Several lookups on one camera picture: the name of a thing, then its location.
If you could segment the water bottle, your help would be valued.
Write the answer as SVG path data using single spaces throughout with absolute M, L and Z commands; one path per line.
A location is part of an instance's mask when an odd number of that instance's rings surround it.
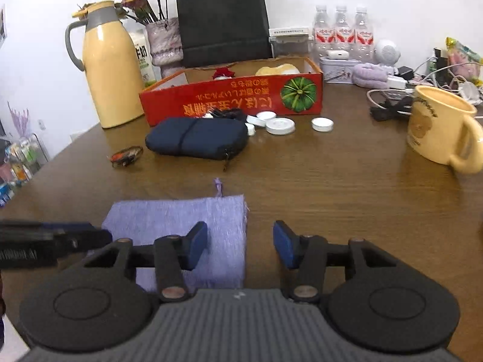
M 335 48 L 350 53 L 354 44 L 354 28 L 347 20 L 347 7 L 337 6 L 334 24 Z
M 374 35 L 366 8 L 358 8 L 354 19 L 354 58 L 363 62 L 373 60 Z
M 313 31 L 317 53 L 320 57 L 327 56 L 335 42 L 335 33 L 333 25 L 329 20 L 326 5 L 317 5 L 316 7 Z

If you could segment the water bottle middle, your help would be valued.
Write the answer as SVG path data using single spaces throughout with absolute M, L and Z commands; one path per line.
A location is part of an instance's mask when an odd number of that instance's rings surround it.
M 335 48 L 350 53 L 354 44 L 354 28 L 347 20 L 347 7 L 337 6 L 334 24 Z

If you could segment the water bottle left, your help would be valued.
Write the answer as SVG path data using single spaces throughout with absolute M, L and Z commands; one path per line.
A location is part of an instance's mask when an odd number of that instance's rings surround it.
M 316 7 L 313 31 L 317 53 L 320 57 L 327 56 L 335 42 L 335 33 L 333 25 L 329 20 L 326 5 L 317 5 Z

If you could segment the large white round lid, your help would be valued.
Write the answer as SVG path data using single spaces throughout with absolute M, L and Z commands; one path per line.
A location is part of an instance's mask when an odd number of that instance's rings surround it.
M 296 124 L 288 118 L 274 118 L 266 122 L 265 129 L 272 135 L 285 136 L 296 130 Z

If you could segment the milk carton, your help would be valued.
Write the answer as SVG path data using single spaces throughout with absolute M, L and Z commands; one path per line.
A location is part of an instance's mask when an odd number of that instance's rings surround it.
M 156 82 L 156 77 L 148 41 L 142 30 L 131 31 L 129 36 L 135 47 L 144 86 L 149 87 Z

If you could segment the pink textured vase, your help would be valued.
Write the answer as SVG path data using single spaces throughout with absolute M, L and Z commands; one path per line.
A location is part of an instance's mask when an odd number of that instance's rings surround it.
M 146 26 L 152 64 L 165 78 L 183 69 L 183 46 L 178 18 L 157 21 Z

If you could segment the silver tin box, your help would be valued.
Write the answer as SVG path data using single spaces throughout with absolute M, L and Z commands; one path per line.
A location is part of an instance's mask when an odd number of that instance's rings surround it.
M 326 83 L 352 84 L 352 71 L 357 60 L 333 60 L 327 57 L 319 58 L 319 65 L 322 70 L 323 80 Z

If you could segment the purple cloth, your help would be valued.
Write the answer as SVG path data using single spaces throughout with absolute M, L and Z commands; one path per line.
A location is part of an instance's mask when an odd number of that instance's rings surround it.
M 113 204 L 101 224 L 113 240 L 128 238 L 135 246 L 167 238 L 179 251 L 188 291 L 241 288 L 246 268 L 248 207 L 243 195 L 223 194 L 215 179 L 214 197 L 188 200 L 128 200 Z

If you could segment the yellow thermos jug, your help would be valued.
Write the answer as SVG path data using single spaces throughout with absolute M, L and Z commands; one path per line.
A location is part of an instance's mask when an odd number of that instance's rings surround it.
M 104 129 L 115 128 L 143 115 L 139 94 L 144 89 L 138 56 L 112 1 L 97 2 L 85 18 L 65 31 L 66 50 L 74 65 L 85 73 L 88 88 Z M 83 56 L 71 46 L 70 32 L 84 27 Z

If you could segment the yellow mug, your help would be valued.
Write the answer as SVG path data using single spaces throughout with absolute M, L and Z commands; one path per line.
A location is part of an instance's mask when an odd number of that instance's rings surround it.
M 476 107 L 451 92 L 418 85 L 408 121 L 408 145 L 458 173 L 482 170 L 482 125 Z

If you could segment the yellow plush toy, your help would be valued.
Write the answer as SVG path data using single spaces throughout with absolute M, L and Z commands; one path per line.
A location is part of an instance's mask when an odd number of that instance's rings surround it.
M 256 76 L 274 76 L 274 75 L 298 75 L 300 70 L 292 64 L 282 64 L 276 67 L 264 66 L 258 69 Z

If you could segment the red cardboard box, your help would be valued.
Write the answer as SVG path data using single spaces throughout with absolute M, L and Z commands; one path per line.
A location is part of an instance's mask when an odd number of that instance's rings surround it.
M 258 69 L 292 64 L 298 75 L 256 76 Z M 228 67 L 234 78 L 213 80 L 219 67 Z M 320 114 L 322 70 L 307 57 L 242 61 L 227 65 L 183 69 L 163 78 L 139 94 L 150 126 L 171 117 L 202 117 L 213 109 L 240 109 L 255 115 Z

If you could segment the white round speaker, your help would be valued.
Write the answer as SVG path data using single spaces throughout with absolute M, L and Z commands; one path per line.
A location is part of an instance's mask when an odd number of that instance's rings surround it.
M 374 58 L 378 64 L 394 66 L 400 58 L 400 50 L 390 39 L 380 39 L 374 47 Z

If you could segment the snack bag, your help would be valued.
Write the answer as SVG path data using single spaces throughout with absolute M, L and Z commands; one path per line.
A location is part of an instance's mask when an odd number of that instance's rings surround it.
M 445 45 L 450 71 L 454 75 L 472 82 L 477 87 L 481 86 L 482 57 L 460 43 L 456 38 L 447 37 Z

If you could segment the dark blue pouch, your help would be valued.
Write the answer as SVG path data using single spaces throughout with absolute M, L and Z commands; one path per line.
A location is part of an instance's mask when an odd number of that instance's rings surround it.
M 146 147 L 157 154 L 230 161 L 248 143 L 248 128 L 235 119 L 168 118 L 146 135 Z

